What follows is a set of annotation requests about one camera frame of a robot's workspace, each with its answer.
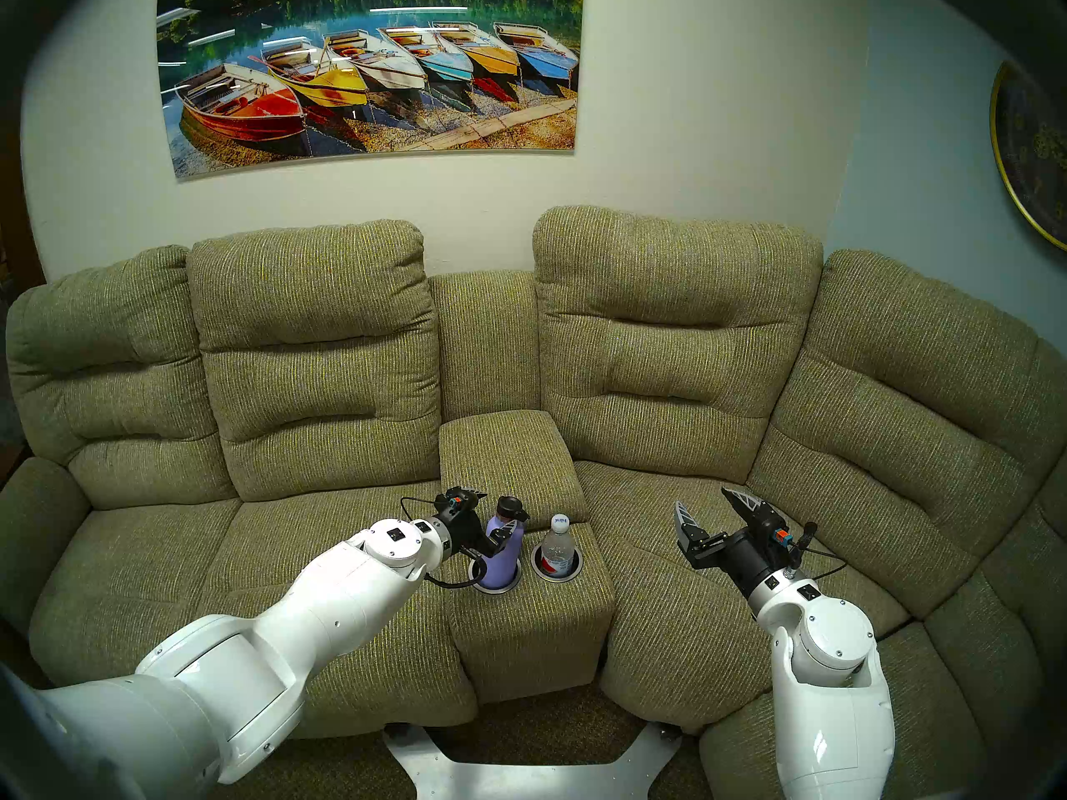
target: red boat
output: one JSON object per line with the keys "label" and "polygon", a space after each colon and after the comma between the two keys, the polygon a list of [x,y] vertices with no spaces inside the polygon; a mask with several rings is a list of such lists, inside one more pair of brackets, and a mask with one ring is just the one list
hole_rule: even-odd
{"label": "red boat", "polygon": [[176,93],[197,122],[234,140],[281,140],[304,130],[304,112],[292,90],[243,65],[218,65]]}

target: rowboat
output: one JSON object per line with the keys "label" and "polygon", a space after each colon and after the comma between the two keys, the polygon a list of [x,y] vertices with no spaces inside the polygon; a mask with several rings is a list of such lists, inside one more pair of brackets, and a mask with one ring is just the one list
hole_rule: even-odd
{"label": "rowboat", "polygon": [[430,26],[489,74],[512,77],[519,74],[519,54],[514,48],[482,31],[474,22],[433,21]]}
{"label": "rowboat", "polygon": [[562,43],[553,39],[543,28],[536,25],[493,22],[493,30],[542,77],[571,79],[571,73],[578,64],[578,55]]}
{"label": "rowboat", "polygon": [[265,45],[271,47],[261,51],[261,62],[301,96],[327,108],[366,105],[367,83],[351,61],[330,57],[303,36]]}
{"label": "rowboat", "polygon": [[297,95],[280,80],[243,65],[217,65],[175,93],[193,118],[234,140],[281,140],[304,130]]}
{"label": "rowboat", "polygon": [[367,31],[341,31],[330,34],[323,43],[332,58],[347,59],[385,89],[425,89],[426,71],[412,54],[388,37]]}
{"label": "rowboat", "polygon": [[378,33],[417,59],[431,79],[469,82],[474,76],[471,58],[432,28],[379,28]]}

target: purple water bottle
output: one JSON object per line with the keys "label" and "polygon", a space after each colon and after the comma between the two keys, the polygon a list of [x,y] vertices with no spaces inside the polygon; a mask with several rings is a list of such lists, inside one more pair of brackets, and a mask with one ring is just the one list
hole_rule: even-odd
{"label": "purple water bottle", "polygon": [[500,496],[496,502],[496,515],[489,519],[485,525],[485,532],[492,533],[498,527],[514,523],[514,530],[508,544],[496,556],[485,559],[485,576],[480,585],[491,591],[507,588],[511,580],[515,578],[515,565],[519,560],[519,551],[523,546],[523,533],[525,532],[526,519],[529,514],[523,510],[523,502],[514,496]]}

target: plastic water bottle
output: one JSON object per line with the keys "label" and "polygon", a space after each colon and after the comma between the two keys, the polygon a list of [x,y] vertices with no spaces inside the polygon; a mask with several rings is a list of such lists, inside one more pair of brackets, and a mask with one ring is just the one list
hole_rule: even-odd
{"label": "plastic water bottle", "polygon": [[514,496],[500,496],[496,502],[496,515],[489,519],[485,532],[492,533],[498,527],[514,523],[515,528],[508,539],[508,544],[496,556],[485,560],[485,576],[481,587],[491,591],[507,588],[515,578],[515,560],[523,546],[525,523],[529,516],[523,511],[523,502]]}
{"label": "plastic water bottle", "polygon": [[541,542],[541,570],[554,579],[568,576],[574,567],[574,537],[570,533],[571,519],[562,513],[552,517],[552,530]]}

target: green upholstered couch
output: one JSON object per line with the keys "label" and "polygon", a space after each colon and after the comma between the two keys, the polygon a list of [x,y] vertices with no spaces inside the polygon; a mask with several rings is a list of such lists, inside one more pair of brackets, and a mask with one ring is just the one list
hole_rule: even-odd
{"label": "green upholstered couch", "polygon": [[524,499],[524,555],[567,513],[583,572],[423,586],[313,682],[298,733],[458,724],[599,677],[639,717],[706,727],[717,800],[778,797],[769,640],[672,537],[674,499],[732,531],[719,489],[748,486],[849,562],[822,585],[878,633],[886,796],[975,780],[1067,641],[1063,357],[780,226],[561,208],[534,253],[535,273],[428,279],[417,229],[380,221],[149,250],[23,294],[7,355],[35,458],[0,492],[0,613],[52,682],[251,615],[400,496],[462,482]]}

